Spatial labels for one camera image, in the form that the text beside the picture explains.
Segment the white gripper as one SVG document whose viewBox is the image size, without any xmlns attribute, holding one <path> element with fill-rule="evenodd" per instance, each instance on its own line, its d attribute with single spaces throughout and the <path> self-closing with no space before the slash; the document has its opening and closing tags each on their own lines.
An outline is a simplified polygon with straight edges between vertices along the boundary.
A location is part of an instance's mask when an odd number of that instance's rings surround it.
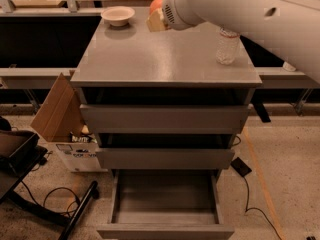
<svg viewBox="0 0 320 240">
<path fill-rule="evenodd" d="M 163 0 L 162 9 L 150 11 L 146 20 L 150 32 L 161 32 L 169 28 L 185 30 L 203 23 L 190 7 L 188 0 Z"/>
</svg>

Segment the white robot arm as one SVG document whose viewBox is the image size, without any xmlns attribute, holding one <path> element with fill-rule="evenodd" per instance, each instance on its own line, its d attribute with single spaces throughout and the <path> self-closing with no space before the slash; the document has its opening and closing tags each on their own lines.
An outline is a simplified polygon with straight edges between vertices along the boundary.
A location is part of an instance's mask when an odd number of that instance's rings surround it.
<svg viewBox="0 0 320 240">
<path fill-rule="evenodd" d="M 152 32 L 209 22 L 236 32 L 320 82 L 319 0 L 160 0 Z"/>
</svg>

